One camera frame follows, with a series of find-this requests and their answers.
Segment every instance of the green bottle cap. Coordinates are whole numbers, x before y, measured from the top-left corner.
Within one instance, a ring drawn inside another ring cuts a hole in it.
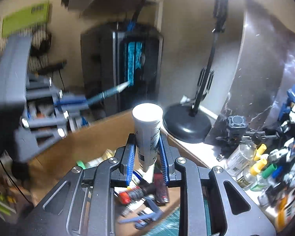
[[[265,171],[262,172],[262,177],[264,179],[268,178],[273,171],[275,171],[277,169],[277,165],[276,164],[271,164],[269,167],[267,167],[267,169]]]
[[[76,162],[76,164],[77,164],[78,166],[80,166],[81,168],[83,168],[84,170],[87,169],[87,167],[84,165],[84,163],[83,163],[81,160],[78,160],[78,161]]]

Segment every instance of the yellow bottle cap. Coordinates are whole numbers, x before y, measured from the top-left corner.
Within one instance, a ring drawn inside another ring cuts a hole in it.
[[[266,151],[266,145],[265,144],[262,144],[258,149],[257,149],[257,152],[256,152],[256,155],[254,157],[254,161],[258,161],[260,160],[261,158],[261,155]]]
[[[266,159],[261,159],[259,160],[257,163],[255,163],[251,168],[250,168],[250,173],[253,176],[258,175],[261,170],[263,169],[263,167],[267,164],[267,160]]]

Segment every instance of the bottle label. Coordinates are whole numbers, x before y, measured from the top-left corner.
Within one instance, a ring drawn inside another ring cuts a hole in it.
[[[249,160],[247,160],[240,152],[237,152],[229,157],[227,160],[227,167],[229,170],[237,173],[243,169],[248,162]]]
[[[245,180],[244,175],[237,179],[237,183],[241,188],[246,188],[250,185],[250,183]]]

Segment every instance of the blue bottle cap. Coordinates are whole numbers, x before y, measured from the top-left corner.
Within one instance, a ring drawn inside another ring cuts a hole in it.
[[[282,171],[283,171],[283,166],[279,166],[277,168],[277,170],[273,171],[272,178],[273,179],[277,178],[281,174]]]

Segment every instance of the red cap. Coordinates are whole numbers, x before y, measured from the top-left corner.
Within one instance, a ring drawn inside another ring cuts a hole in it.
[[[131,198],[127,192],[120,193],[118,199],[123,205],[128,205],[131,202]]]

